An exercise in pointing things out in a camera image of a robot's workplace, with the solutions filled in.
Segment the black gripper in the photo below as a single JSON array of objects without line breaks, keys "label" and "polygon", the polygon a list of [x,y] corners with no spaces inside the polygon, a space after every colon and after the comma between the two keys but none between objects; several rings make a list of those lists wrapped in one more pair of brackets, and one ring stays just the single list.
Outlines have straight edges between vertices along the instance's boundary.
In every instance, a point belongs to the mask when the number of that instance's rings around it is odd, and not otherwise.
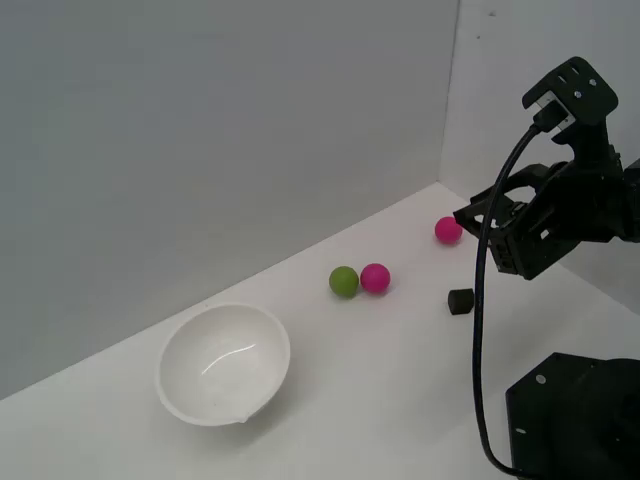
[{"label": "black gripper", "polygon": [[[489,249],[501,273],[532,280],[583,242],[626,237],[626,172],[608,142],[572,146],[574,159],[507,172],[499,183]],[[453,213],[479,234],[488,188]]]}]

